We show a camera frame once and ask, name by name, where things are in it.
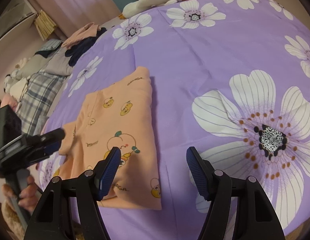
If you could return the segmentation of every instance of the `plaid fabric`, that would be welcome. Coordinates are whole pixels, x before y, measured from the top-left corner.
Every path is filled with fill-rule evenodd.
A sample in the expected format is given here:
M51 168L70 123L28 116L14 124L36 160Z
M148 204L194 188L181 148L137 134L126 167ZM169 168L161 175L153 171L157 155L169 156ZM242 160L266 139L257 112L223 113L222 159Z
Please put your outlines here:
M21 100L17 111L21 119L22 132L34 135L40 116L46 116L53 100L61 88L65 77L45 73L40 70L31 76L28 90Z
M51 39L47 41L37 52L44 50L55 50L61 43L61 40Z

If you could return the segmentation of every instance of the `silver bolt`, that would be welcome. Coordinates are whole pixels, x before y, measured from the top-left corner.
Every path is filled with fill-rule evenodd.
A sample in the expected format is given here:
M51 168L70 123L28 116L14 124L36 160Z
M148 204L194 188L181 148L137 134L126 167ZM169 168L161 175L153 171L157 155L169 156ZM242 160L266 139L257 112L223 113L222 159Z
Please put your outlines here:
M58 176L53 177L53 178L51 179L51 181L52 181L53 183L59 182L59 177L58 177Z
M84 174L86 177L89 177L89 176L92 176L94 174L94 172L92 170L87 170L87 171L85 171Z
M256 178L253 176L249 176L249 181L254 183L256 182Z
M223 175L223 171L221 171L221 170L215 170L215 171L214 171L214 174L215 174L216 176L222 176L222 175Z

